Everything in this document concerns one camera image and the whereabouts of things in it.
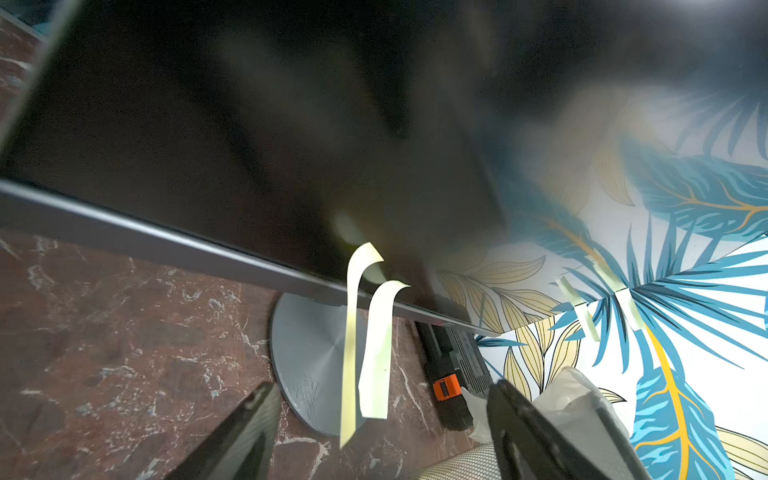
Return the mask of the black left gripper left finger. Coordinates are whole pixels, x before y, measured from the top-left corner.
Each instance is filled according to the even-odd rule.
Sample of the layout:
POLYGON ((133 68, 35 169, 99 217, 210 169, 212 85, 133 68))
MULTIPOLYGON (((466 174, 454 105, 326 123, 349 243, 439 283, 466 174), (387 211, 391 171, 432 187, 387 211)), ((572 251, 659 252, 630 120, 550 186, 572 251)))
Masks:
POLYGON ((265 479, 281 412, 279 387, 264 382, 173 471, 168 479, 265 479))

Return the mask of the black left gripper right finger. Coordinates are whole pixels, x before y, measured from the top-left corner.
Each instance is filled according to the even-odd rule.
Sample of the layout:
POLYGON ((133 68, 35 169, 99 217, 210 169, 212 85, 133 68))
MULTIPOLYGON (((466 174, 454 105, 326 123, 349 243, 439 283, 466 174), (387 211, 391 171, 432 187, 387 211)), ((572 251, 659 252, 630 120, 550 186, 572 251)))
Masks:
POLYGON ((648 479, 612 405, 597 391, 547 419, 511 383, 490 388, 487 414, 503 479, 648 479))

